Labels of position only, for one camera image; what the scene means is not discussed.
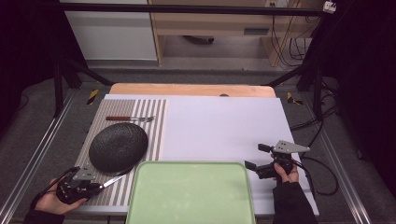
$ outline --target white table surface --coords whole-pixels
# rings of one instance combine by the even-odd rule
[[[273,159],[257,149],[259,143],[274,146],[279,140],[294,142],[277,98],[109,94],[105,99],[167,100],[162,161],[251,161],[264,165]],[[293,158],[300,160],[298,154]],[[251,171],[247,174],[255,214],[272,215],[276,182],[259,179]],[[300,184],[318,216],[304,175],[300,175]]]

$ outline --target black cable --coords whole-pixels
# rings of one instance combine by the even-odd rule
[[[291,38],[290,39],[290,41],[289,41],[289,55],[290,55],[290,57],[292,58],[292,59],[294,59],[294,60],[303,60],[303,56],[304,56],[304,54],[302,54],[301,52],[300,52],[300,50],[299,50],[299,47],[297,46],[297,43],[296,43],[296,47],[297,47],[297,51],[298,51],[298,54],[292,54],[291,53],[291,41],[292,41],[293,39]]]
[[[323,128],[323,124],[324,124],[324,122],[322,121],[321,124],[320,124],[320,127],[319,127],[319,129],[318,129],[318,131],[317,131],[317,133],[316,133],[315,136],[312,138],[311,142],[308,144],[308,147],[312,147],[312,144],[314,144],[314,142],[315,142],[315,140],[317,139],[317,137],[318,137],[318,135],[319,135],[321,129]]]
[[[309,188],[311,189],[312,196],[314,196],[314,199],[316,199],[316,196],[315,196],[316,191],[315,191],[315,187],[314,187],[314,181],[312,180],[312,176],[309,173],[308,169],[306,169],[303,166],[303,164],[298,161],[293,160],[292,163],[295,164],[296,166],[302,168],[305,171],[305,176],[308,179],[308,184],[309,184]]]
[[[324,167],[332,174],[332,177],[334,178],[334,181],[335,181],[335,188],[334,188],[333,191],[331,191],[331,192],[329,192],[329,193],[328,193],[328,192],[319,192],[319,191],[316,191],[317,194],[324,195],[324,196],[332,196],[332,195],[334,195],[334,194],[340,189],[340,184],[339,184],[339,182],[338,182],[338,178],[337,178],[337,176],[335,175],[335,173],[332,171],[332,169],[331,169],[328,165],[324,164],[324,163],[321,162],[321,161],[318,161],[318,160],[316,160],[316,159],[313,159],[313,158],[310,158],[310,157],[306,157],[306,156],[300,157],[300,159],[301,159],[301,160],[315,161],[315,162],[319,163],[320,165],[324,166]]]
[[[289,31],[290,25],[291,25],[291,20],[290,20],[290,22],[289,22],[289,26],[288,26],[288,29],[287,29],[286,32]],[[274,40],[273,40],[273,39],[274,39],[274,36],[275,36],[275,40],[276,40],[276,43],[277,43],[277,46],[278,46],[279,51],[278,51],[278,50],[276,49],[276,47],[275,47]],[[280,44],[279,44],[279,41],[277,40],[277,35],[276,35],[276,31],[275,31],[275,16],[273,16],[273,22],[272,22],[271,44],[272,44],[272,46],[273,46],[273,48],[274,48],[274,50],[275,50],[277,56],[279,57],[279,60],[280,60],[284,65],[290,66],[290,67],[297,67],[297,66],[300,66],[300,64],[289,64],[289,63],[286,61],[286,59],[283,57],[283,53],[282,53],[281,50],[280,50]]]
[[[325,118],[329,117],[330,115],[334,114],[335,112],[337,112],[337,110],[334,110],[336,107],[338,107],[338,105],[334,105],[334,106],[330,107],[328,110],[326,110],[323,113],[323,118],[325,119]],[[298,130],[307,128],[307,127],[309,127],[311,125],[314,125],[314,124],[317,124],[317,123],[319,123],[319,121],[317,119],[310,119],[310,120],[308,120],[308,121],[306,121],[304,123],[296,124],[294,126],[291,126],[290,130],[292,132],[293,131],[298,131]]]

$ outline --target metal rail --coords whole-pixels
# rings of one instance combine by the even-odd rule
[[[226,7],[226,6],[184,6],[184,5],[139,5],[139,4],[89,4],[89,3],[38,3],[42,9],[63,11],[102,12],[157,12],[157,13],[199,13],[321,17],[323,11],[312,8],[288,7]]]
[[[302,98],[307,102],[308,105],[312,105],[312,101],[309,97],[302,94]],[[306,107],[314,118],[314,111],[310,106]],[[319,135],[319,139],[321,140],[321,144],[323,145],[324,151],[326,153],[326,157],[329,159],[330,165],[333,167],[335,174],[340,183],[340,188],[344,193],[344,197],[346,198],[346,202],[349,205],[352,216],[355,218],[356,223],[358,224],[370,224],[372,223],[369,215],[367,214],[366,209],[364,208],[363,203],[361,202],[361,198],[359,197],[358,192],[355,190],[347,171],[344,168],[343,163],[341,163],[340,159],[335,153],[334,147],[332,146],[332,142],[330,141],[329,136],[326,131],[322,130]]]
[[[40,144],[35,149],[35,153],[32,158],[29,160],[26,165],[23,173],[21,174],[20,179],[15,185],[14,189],[9,194],[6,202],[0,210],[0,223],[7,224],[12,216],[14,215],[15,210],[17,209],[18,204],[20,203],[24,193],[26,192],[29,184],[32,182],[33,176],[38,169],[41,161],[46,155],[47,150],[50,147],[50,144],[55,137],[55,134],[58,132],[59,127],[64,121],[64,117],[67,114],[71,103],[76,95],[76,91],[74,89],[69,90],[67,96],[64,100],[64,109],[61,111],[58,118],[54,118],[43,138],[41,139]]]

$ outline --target gray floor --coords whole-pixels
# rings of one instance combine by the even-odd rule
[[[138,69],[131,69],[126,67],[118,69],[113,67],[112,69],[104,69],[96,67],[96,71],[117,82],[261,85],[281,76],[289,69],[254,66],[255,61],[265,61],[266,55],[254,48],[254,46],[259,47],[260,43],[253,38],[249,40],[216,38],[212,46],[194,44],[181,36],[175,36],[169,41],[174,46],[180,45],[185,46],[185,48],[173,48],[177,49],[175,51],[169,49],[165,54],[165,64],[161,68],[139,67]],[[229,48],[233,46],[233,49],[227,49],[222,45],[229,46]],[[198,52],[198,55],[192,54],[194,50]],[[249,60],[241,60],[242,57],[250,59],[250,62]],[[299,94],[293,85],[296,79],[294,78],[285,85],[276,88],[276,96],[282,101],[290,126],[312,118],[310,102],[313,94],[311,91]],[[19,176],[52,122],[54,112],[52,81],[51,79],[44,81],[24,91],[24,95],[29,98],[29,102],[15,114],[8,131],[1,138],[0,163],[2,169],[0,170],[0,176],[2,176],[3,183],[0,187],[0,202],[2,203],[14,190]],[[100,89],[99,94],[93,105],[86,105],[92,89]],[[71,91],[75,94],[74,100],[43,161],[33,176],[32,182],[21,198],[20,205],[15,210],[13,216],[15,222],[23,219],[28,209],[28,203],[38,191],[46,187],[52,177],[74,165],[100,100],[108,93],[108,90],[108,87],[90,82],[87,79],[80,90]],[[289,104],[287,102],[288,91],[294,97],[301,97],[304,104]],[[25,102],[26,97],[23,96],[21,100],[22,103]],[[327,97],[324,100],[323,110],[333,105],[335,105],[333,98]],[[311,126],[298,132],[292,132],[295,143],[307,145],[317,130],[317,126]],[[311,147],[311,152],[306,154],[331,165],[324,150],[324,136],[330,139],[335,153],[344,165],[346,173],[372,221],[371,223],[396,223],[396,201],[383,184],[374,166],[368,161],[361,161],[357,158],[357,147],[351,140],[350,133],[343,122],[342,114],[334,114],[325,119],[321,135]],[[332,176],[322,166],[312,161],[304,161],[304,165],[313,176],[316,190],[332,190],[334,186]],[[344,190],[338,190],[333,196],[317,195],[316,201],[320,212],[318,221],[320,223],[357,223],[346,200],[346,195],[347,192]],[[68,219],[70,219],[69,223],[106,222],[106,217],[87,217],[81,214],[70,214]],[[112,223],[122,223],[123,217],[113,217],[112,220],[115,220]],[[271,217],[260,217],[259,219],[259,223],[268,222],[271,222]]]

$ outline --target wooden plank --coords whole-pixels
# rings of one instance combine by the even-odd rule
[[[110,94],[139,95],[202,95],[275,98],[274,89],[267,86],[248,85],[194,85],[194,84],[157,84],[157,83],[117,83],[111,87]]]

